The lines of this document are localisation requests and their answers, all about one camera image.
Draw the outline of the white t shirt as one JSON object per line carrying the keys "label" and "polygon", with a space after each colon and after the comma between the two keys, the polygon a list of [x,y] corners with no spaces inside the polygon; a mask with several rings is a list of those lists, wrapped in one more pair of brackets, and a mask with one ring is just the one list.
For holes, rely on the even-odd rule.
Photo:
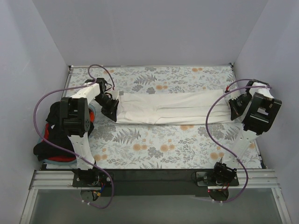
{"label": "white t shirt", "polygon": [[131,94],[119,96],[117,124],[143,125],[204,125],[231,123],[230,109],[221,99],[208,111],[213,103],[223,95],[223,90],[210,90],[170,94]]}

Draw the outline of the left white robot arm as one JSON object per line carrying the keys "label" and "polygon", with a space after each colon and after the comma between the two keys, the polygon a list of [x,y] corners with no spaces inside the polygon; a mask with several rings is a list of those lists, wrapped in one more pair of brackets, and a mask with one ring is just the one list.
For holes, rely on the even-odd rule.
{"label": "left white robot arm", "polygon": [[70,140],[76,159],[78,180],[88,186],[97,186],[100,182],[88,141],[88,132],[92,127],[89,104],[95,100],[101,106],[101,113],[116,121],[117,107],[121,92],[107,88],[103,78],[88,79],[82,89],[60,101],[60,127]]}

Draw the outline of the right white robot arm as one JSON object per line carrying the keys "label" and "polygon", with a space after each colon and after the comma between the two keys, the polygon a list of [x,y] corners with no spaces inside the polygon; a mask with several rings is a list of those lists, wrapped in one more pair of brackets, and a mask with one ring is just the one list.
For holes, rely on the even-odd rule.
{"label": "right white robot arm", "polygon": [[241,88],[230,90],[228,86],[225,94],[216,100],[208,111],[207,116],[221,99],[230,95],[231,99],[228,101],[231,111],[230,119],[232,121],[237,118],[242,119],[242,129],[231,149],[222,147],[227,152],[219,162],[216,162],[211,173],[211,181],[218,186],[228,186],[236,181],[236,172],[245,152],[256,138],[269,131],[282,105],[281,100],[271,95],[271,87],[268,83],[256,79],[247,79],[247,81],[244,94],[234,96],[233,94]]}

